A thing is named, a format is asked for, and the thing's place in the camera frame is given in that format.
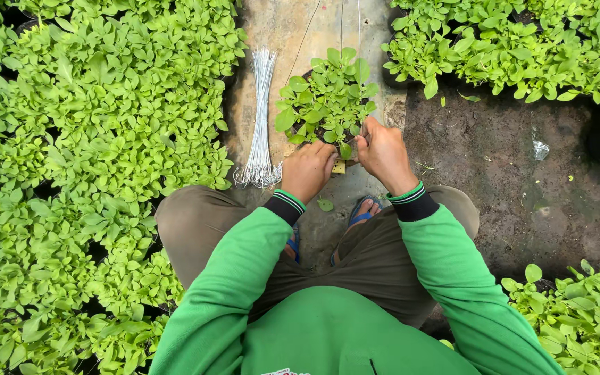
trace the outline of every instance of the blue flip-flop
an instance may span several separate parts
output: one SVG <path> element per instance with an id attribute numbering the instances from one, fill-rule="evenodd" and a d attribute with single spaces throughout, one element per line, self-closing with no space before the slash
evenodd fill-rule
<path id="1" fill-rule="evenodd" d="M 368 199 L 372 200 L 372 206 L 374 206 L 374 203 L 376 203 L 379 205 L 379 208 L 383 209 L 381 202 L 377 198 L 374 198 L 371 195 L 365 195 L 364 197 L 360 198 L 360 200 L 358 201 L 358 204 L 356 204 L 355 207 L 353 208 L 353 211 L 351 211 L 351 217 L 349 218 L 349 225 L 346 226 L 347 229 L 363 219 L 371 219 L 372 218 L 372 214 L 369 211 L 365 212 L 364 214 L 360 214 L 360 215 L 356 216 L 356 214 L 360 210 L 361 206 L 363 205 L 363 202 Z M 335 251 L 333 251 L 332 255 L 330 255 L 330 264 L 332 264 L 333 267 L 335 267 Z"/>
<path id="2" fill-rule="evenodd" d="M 295 242 L 288 240 L 286 243 L 291 246 L 291 249 L 295 251 L 295 262 L 300 263 L 300 230 L 298 229 L 298 224 L 295 223 L 293 225 L 293 234 L 295 234 Z"/>

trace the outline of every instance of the dirt ground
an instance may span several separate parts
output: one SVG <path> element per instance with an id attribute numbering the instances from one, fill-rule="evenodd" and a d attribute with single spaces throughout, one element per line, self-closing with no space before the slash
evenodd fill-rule
<path id="1" fill-rule="evenodd" d="M 552 279 L 583 258 L 600 266 L 600 163 L 584 146 L 600 108 L 588 100 L 526 104 L 512 91 L 493 96 L 449 80 L 431 100 L 409 89 L 404 140 L 418 175 L 416 161 L 435 168 L 420 176 L 425 183 L 459 188 L 480 209 L 475 243 L 491 271 L 523 278 L 533 262 Z M 533 157 L 534 139 L 550 147 L 543 161 Z"/>

